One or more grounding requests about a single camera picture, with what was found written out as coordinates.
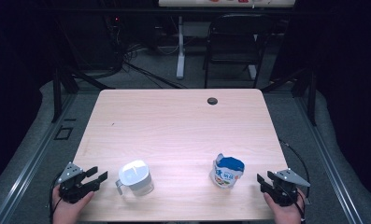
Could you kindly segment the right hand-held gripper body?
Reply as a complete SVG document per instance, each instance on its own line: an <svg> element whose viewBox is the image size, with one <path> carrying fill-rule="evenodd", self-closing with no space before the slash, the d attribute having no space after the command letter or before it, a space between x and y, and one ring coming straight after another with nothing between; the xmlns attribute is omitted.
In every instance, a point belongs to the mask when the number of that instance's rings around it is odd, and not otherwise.
<svg viewBox="0 0 371 224"><path fill-rule="evenodd" d="M274 181L271 180L273 191L270 196L280 206L290 206L297 201L298 186L310 187L310 183L291 168L272 173L277 178Z"/></svg>

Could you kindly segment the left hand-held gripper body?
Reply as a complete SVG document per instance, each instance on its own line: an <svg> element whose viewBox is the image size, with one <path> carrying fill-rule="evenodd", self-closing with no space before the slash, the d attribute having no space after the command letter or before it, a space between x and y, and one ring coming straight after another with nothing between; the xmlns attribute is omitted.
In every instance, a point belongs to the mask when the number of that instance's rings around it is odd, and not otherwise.
<svg viewBox="0 0 371 224"><path fill-rule="evenodd" d="M60 197L67 203L76 203L89 192L99 190L99 186L95 185L96 179L83 184L86 177L86 171L69 162L57 180Z"/></svg>

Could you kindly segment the clear container with white lid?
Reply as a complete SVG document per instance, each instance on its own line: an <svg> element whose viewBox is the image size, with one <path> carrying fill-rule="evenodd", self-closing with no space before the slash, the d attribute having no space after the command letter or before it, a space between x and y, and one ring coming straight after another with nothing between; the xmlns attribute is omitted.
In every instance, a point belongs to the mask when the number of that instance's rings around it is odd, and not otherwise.
<svg viewBox="0 0 371 224"><path fill-rule="evenodd" d="M119 170L119 179L115 182L117 191L123 194L122 186L129 188L135 196L144 196L154 190L149 166L142 160L131 161Z"/></svg>

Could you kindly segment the blue and white pouch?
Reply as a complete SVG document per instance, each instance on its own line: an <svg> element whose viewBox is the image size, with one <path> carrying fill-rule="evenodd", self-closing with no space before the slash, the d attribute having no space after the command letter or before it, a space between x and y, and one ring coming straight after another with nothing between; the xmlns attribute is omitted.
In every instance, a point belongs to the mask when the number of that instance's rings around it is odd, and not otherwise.
<svg viewBox="0 0 371 224"><path fill-rule="evenodd" d="M232 188L236 181L243 175L245 164L234 157L225 157L220 153L212 163L209 174L212 182L222 189Z"/></svg>

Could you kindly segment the person's right hand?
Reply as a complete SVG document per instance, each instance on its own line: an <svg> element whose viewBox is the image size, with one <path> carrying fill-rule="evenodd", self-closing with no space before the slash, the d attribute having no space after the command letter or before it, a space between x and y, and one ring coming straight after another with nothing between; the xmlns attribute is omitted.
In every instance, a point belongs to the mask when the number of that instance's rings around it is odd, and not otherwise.
<svg viewBox="0 0 371 224"><path fill-rule="evenodd" d="M274 214L276 224L302 224L305 216L305 195L298 190L297 202L290 206L279 206L268 193L264 193L264 200Z"/></svg>

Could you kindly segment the person's left hand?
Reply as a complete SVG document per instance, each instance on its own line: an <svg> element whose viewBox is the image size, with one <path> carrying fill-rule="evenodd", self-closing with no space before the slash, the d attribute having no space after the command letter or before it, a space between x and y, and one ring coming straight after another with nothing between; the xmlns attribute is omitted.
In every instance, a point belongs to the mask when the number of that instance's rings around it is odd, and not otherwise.
<svg viewBox="0 0 371 224"><path fill-rule="evenodd" d="M56 186L51 194L52 224L77 224L81 211L92 200L94 192L89 192L76 203L67 203L60 197L59 188Z"/></svg>

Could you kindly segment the black folding chair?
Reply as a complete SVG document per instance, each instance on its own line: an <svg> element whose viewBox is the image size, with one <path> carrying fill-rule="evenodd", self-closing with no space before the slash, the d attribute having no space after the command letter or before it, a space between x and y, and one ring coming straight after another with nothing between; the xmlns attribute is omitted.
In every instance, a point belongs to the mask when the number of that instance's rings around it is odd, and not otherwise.
<svg viewBox="0 0 371 224"><path fill-rule="evenodd" d="M255 66L256 87L266 44L275 21L262 14L225 14L214 19L208 27L204 87L207 87L210 64L242 64Z"/></svg>

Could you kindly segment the aluminium rail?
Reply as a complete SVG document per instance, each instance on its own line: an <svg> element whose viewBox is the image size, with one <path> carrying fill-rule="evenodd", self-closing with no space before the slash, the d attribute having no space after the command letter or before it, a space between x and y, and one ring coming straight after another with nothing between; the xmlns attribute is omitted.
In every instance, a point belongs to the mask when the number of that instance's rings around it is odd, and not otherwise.
<svg viewBox="0 0 371 224"><path fill-rule="evenodd" d="M50 186L75 156L81 128L78 97L64 98L63 114L51 122L45 103L0 177L0 224L50 222Z"/></svg>
<svg viewBox="0 0 371 224"><path fill-rule="evenodd" d="M317 126L314 126L312 122L309 120L307 115L307 106L306 103L302 98L295 97L294 101L300 110L303 120L307 124L307 128L311 131L313 136L314 142L317 145L317 151L319 154L319 158L321 160L322 166L324 168L325 173L330 180L330 183L334 189L335 195L342 207L342 210L348 220L349 224L364 224L352 198L350 197L350 193L345 186L334 161L328 151L328 147L326 146L321 133Z"/></svg>

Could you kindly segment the black frame post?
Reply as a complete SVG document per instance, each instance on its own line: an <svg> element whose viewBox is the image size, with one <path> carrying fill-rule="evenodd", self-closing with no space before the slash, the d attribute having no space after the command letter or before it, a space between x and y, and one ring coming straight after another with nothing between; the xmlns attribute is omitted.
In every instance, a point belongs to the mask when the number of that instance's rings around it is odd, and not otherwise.
<svg viewBox="0 0 371 224"><path fill-rule="evenodd" d="M61 80L60 71L56 70L53 74L53 104L54 113L52 118L52 123L56 122L62 114L62 94L61 94Z"/></svg>
<svg viewBox="0 0 371 224"><path fill-rule="evenodd" d="M308 88L307 116L313 126L316 125L315 104L316 104L316 75L314 74L314 72L311 72Z"/></svg>

